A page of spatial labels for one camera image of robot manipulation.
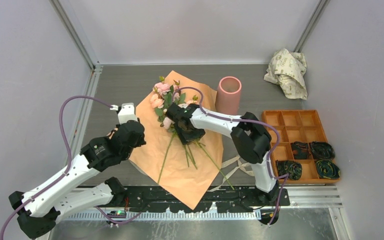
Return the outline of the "green orange flower bouquet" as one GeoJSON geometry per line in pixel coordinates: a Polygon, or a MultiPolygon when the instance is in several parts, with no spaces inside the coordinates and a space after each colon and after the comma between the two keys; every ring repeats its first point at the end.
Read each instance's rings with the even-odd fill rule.
{"type": "Polygon", "coordinates": [[[219,174],[224,151],[222,136],[206,130],[200,140],[204,149],[195,144],[190,146],[195,161],[192,163],[186,158],[179,138],[172,138],[172,133],[158,122],[150,103],[153,94],[149,93],[136,107],[136,116],[145,129],[146,144],[135,148],[130,160],[153,181],[194,210],[219,174]]]}

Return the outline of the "pink flowers with green stems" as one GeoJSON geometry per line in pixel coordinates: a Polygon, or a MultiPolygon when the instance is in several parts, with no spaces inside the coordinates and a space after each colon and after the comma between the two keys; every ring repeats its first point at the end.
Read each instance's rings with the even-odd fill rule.
{"type": "MultiPolygon", "coordinates": [[[[170,147],[173,143],[173,140],[176,137],[177,138],[181,137],[180,131],[175,129],[174,122],[166,116],[167,110],[172,103],[177,104],[182,108],[187,107],[188,103],[185,101],[186,94],[181,92],[179,80],[175,80],[174,84],[168,84],[165,82],[165,78],[163,76],[160,76],[159,83],[156,83],[152,88],[152,90],[153,90],[153,95],[150,99],[151,107],[154,109],[156,115],[158,116],[158,122],[160,122],[160,126],[165,128],[167,132],[171,133],[170,141],[165,151],[164,160],[162,162],[162,167],[159,171],[159,176],[157,181],[157,183],[159,183],[163,174],[166,159],[167,159],[170,147]]],[[[196,169],[198,168],[196,165],[196,161],[194,159],[192,150],[190,148],[190,144],[195,144],[198,147],[200,147],[202,151],[204,151],[206,156],[212,161],[212,163],[218,169],[219,173],[223,176],[222,182],[223,183],[227,182],[228,185],[232,187],[233,185],[228,180],[228,177],[221,171],[222,168],[216,164],[215,160],[210,156],[210,154],[206,150],[205,148],[206,145],[203,144],[200,141],[200,139],[201,139],[200,136],[193,136],[190,141],[182,145],[183,150],[185,151],[187,164],[189,165],[190,164],[189,161],[191,161],[193,166],[196,169]]]]}

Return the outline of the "cream printed ribbon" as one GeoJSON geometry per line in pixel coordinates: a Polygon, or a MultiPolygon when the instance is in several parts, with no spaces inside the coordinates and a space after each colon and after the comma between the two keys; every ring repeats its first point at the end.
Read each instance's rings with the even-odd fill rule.
{"type": "Polygon", "coordinates": [[[229,160],[223,161],[221,164],[221,167],[219,168],[219,173],[223,176],[223,180],[222,180],[221,184],[217,185],[215,187],[212,187],[207,191],[210,193],[218,191],[221,189],[221,187],[224,186],[224,183],[228,183],[228,185],[234,190],[234,186],[231,184],[230,178],[238,170],[242,171],[243,173],[245,173],[246,175],[248,175],[250,177],[255,177],[254,172],[252,170],[248,170],[248,167],[250,167],[251,164],[249,162],[242,162],[241,159],[242,158],[239,155],[237,155],[237,156],[235,156],[229,160]],[[236,166],[232,170],[230,170],[228,173],[226,173],[226,174],[223,173],[222,170],[229,167],[232,164],[236,164],[236,166]]]}

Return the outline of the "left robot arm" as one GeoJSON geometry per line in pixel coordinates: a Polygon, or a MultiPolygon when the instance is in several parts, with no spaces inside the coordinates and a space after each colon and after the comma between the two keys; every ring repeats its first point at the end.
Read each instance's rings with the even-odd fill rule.
{"type": "Polygon", "coordinates": [[[27,191],[8,198],[20,229],[31,239],[50,232],[64,218],[103,205],[121,206],[126,190],[116,177],[92,189],[70,194],[86,180],[129,159],[134,148],[145,145],[145,128],[138,119],[118,124],[106,136],[90,140],[64,169],[27,191]]]}

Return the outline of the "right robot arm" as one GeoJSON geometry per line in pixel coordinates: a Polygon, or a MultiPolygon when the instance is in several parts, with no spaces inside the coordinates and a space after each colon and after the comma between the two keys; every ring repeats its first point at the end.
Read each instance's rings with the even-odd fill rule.
{"type": "Polygon", "coordinates": [[[166,116],[173,121],[174,130],[183,145],[201,139],[206,131],[230,138],[239,156],[251,166],[259,202],[268,206],[277,199],[279,181],[275,179],[268,161],[272,138],[254,114],[227,115],[193,103],[186,107],[173,103],[166,116]]]}

